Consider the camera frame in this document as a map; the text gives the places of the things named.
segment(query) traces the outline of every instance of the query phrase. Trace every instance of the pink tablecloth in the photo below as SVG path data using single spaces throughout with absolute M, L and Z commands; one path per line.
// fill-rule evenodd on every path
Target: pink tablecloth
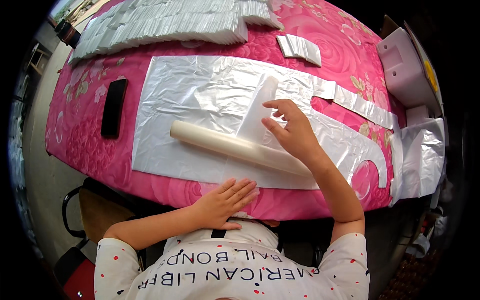
M 96 15 L 121 0 L 105 4 Z M 124 192 L 174 207 L 191 205 L 213 185 L 132 171 L 135 119 L 152 56 L 225 55 L 261 60 L 336 81 L 375 105 L 393 111 L 405 123 L 405 110 L 388 95 L 382 65 L 375 45 L 381 40 L 348 13 L 325 1 L 274 0 L 275 13 L 285 31 L 266 26 L 249 26 L 248 43 L 230 46 L 202 41 L 164 42 L 132 48 L 108 56 L 84 60 L 75 68 L 63 67 L 48 113 L 47 151 L 80 172 Z M 285 59 L 276 35 L 304 37 L 320 47 L 322 67 L 301 59 Z M 120 136 L 100 136 L 100 124 L 108 85 L 128 78 Z M 352 187 L 364 210 L 387 206 L 393 177 L 390 130 L 335 103 L 314 98 L 315 110 L 343 122 L 374 140 L 387 161 L 387 187 L 378 188 L 375 165 L 364 161 L 355 171 Z M 256 200 L 243 210 L 261 219 L 310 219 L 330 216 L 320 191 L 260 189 Z

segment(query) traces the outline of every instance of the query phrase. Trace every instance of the black phone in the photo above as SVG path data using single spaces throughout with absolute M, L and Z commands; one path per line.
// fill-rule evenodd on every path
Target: black phone
M 126 78 L 112 81 L 108 86 L 107 98 L 103 108 L 102 130 L 100 134 L 107 138 L 118 138 L 120 133 L 121 111 L 127 90 Z

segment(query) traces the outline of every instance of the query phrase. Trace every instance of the stack of plastic bags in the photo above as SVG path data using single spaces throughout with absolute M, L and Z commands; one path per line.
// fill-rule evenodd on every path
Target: stack of plastic bags
M 293 35 L 276 36 L 276 39 L 284 57 L 303 58 L 319 67 L 322 66 L 320 49 L 311 41 Z
M 270 0 L 125 0 L 93 19 L 69 63 L 171 40 L 248 41 L 248 24 L 283 29 Z

